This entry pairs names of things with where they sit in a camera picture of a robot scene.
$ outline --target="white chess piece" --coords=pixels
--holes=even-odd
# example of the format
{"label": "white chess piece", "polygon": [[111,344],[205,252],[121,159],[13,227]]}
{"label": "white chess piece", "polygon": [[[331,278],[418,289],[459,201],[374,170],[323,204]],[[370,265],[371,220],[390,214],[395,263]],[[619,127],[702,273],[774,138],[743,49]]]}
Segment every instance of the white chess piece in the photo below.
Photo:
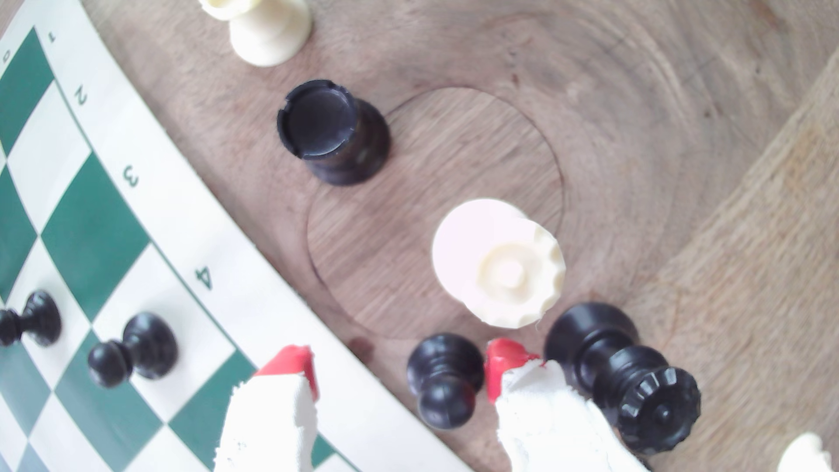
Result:
{"label": "white chess piece", "polygon": [[300,51],[312,29],[305,0],[200,0],[213,18],[230,25],[230,42],[254,66],[281,64]]}
{"label": "white chess piece", "polygon": [[831,454],[822,450],[818,434],[801,434],[787,446],[778,472],[833,472]]}
{"label": "white chess piece", "polygon": [[540,320],[565,281],[556,238],[518,208],[492,198],[465,202],[446,215],[431,259],[443,288],[500,328]]}

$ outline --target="black chess piece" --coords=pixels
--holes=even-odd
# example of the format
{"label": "black chess piece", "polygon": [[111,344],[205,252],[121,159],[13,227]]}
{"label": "black chess piece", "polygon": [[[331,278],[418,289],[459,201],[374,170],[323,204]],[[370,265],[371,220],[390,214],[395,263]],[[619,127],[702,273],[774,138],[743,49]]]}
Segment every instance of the black chess piece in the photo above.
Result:
{"label": "black chess piece", "polygon": [[50,346],[61,335],[61,315],[49,293],[38,290],[29,296],[18,315],[14,310],[0,310],[0,346],[11,346],[23,333],[40,346]]}
{"label": "black chess piece", "polygon": [[557,319],[545,358],[559,362],[569,383],[591,394],[634,452],[671,450],[700,415],[693,376],[639,345],[632,320],[606,303],[582,303]]}
{"label": "black chess piece", "polygon": [[134,371],[147,379],[159,379],[177,359],[178,344],[166,322],[152,313],[140,313],[128,321],[122,342],[111,340],[93,346],[87,367],[94,382],[113,388]]}
{"label": "black chess piece", "polygon": [[349,186],[382,167],[390,130],[373,105],[327,80],[298,85],[285,100],[277,115],[279,138],[317,178]]}
{"label": "black chess piece", "polygon": [[457,334],[431,336],[408,359],[408,385],[425,424],[461,427],[475,412],[475,395],[483,386],[481,351]]}

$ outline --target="green square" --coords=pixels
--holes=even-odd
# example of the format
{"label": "green square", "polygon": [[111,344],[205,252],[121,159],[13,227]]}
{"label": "green square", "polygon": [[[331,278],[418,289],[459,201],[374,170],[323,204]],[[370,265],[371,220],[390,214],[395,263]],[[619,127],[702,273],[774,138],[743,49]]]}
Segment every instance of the green square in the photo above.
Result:
{"label": "green square", "polygon": [[317,468],[325,460],[335,453],[335,449],[320,435],[315,439],[315,446],[312,447],[312,467]]}
{"label": "green square", "polygon": [[0,298],[8,300],[38,234],[14,188],[8,167],[0,170]]}
{"label": "green square", "polygon": [[91,321],[149,243],[93,154],[67,187],[41,238]]}
{"label": "green square", "polygon": [[233,387],[254,372],[256,368],[237,350],[169,422],[172,431],[210,470]]}
{"label": "green square", "polygon": [[163,423],[130,383],[112,389],[94,385],[87,354],[99,342],[89,333],[55,394],[93,448],[116,472],[125,469]]}
{"label": "green square", "polygon": [[0,393],[28,436],[50,397],[50,388],[21,343],[0,348]]}
{"label": "green square", "polygon": [[23,459],[20,460],[18,472],[50,472],[44,462],[41,460],[32,445],[26,446],[26,451],[23,452]]}
{"label": "green square", "polygon": [[0,77],[0,142],[6,155],[52,81],[50,64],[32,29]]}

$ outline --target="white square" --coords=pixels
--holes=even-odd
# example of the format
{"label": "white square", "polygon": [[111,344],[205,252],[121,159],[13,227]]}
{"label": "white square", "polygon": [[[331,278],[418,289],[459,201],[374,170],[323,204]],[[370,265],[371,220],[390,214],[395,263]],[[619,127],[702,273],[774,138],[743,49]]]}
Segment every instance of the white square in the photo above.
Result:
{"label": "white square", "polygon": [[46,291],[53,297],[61,315],[61,335],[55,344],[46,348],[35,343],[28,334],[23,335],[22,341],[29,357],[38,367],[50,390],[53,390],[67,365],[73,360],[81,342],[85,340],[91,325],[64,279],[59,275],[41,238],[35,240],[26,262],[23,263],[18,279],[9,293],[8,306],[19,314],[26,306],[29,294],[36,290]]}
{"label": "white square", "polygon": [[347,464],[340,454],[333,454],[320,463],[315,472],[356,472],[356,470]]}
{"label": "white square", "polygon": [[122,339],[126,323],[140,312],[163,318],[178,342],[178,362],[165,377],[148,380],[131,376],[131,383],[143,399],[163,422],[169,422],[235,348],[152,244],[102,307],[93,321],[93,331],[102,340]]}
{"label": "white square", "polygon": [[137,454],[137,457],[131,461],[131,464],[128,465],[125,472],[160,470],[161,464],[166,464],[166,470],[208,472],[207,467],[165,425],[146,444],[146,447],[140,451],[140,454]]}
{"label": "white square", "polygon": [[38,233],[90,154],[53,81],[8,156],[8,170]]}
{"label": "white square", "polygon": [[32,428],[29,443],[52,472],[78,470],[82,464],[87,472],[111,472],[55,393]]}
{"label": "white square", "polygon": [[0,395],[0,454],[6,464],[16,470],[26,450],[26,433],[14,419],[3,396]]}

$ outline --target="chessboard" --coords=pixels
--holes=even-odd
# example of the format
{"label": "chessboard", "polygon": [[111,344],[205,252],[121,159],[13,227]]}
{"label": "chessboard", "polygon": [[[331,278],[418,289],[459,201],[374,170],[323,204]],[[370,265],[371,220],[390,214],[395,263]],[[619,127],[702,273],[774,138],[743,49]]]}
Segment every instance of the chessboard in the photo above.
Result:
{"label": "chessboard", "polygon": [[[46,291],[63,324],[0,349],[0,471],[212,470],[232,389],[287,344],[315,352],[315,470],[468,470],[247,240],[76,0],[25,3],[0,49],[0,303]],[[91,348],[139,312],[175,367],[95,385]]]}

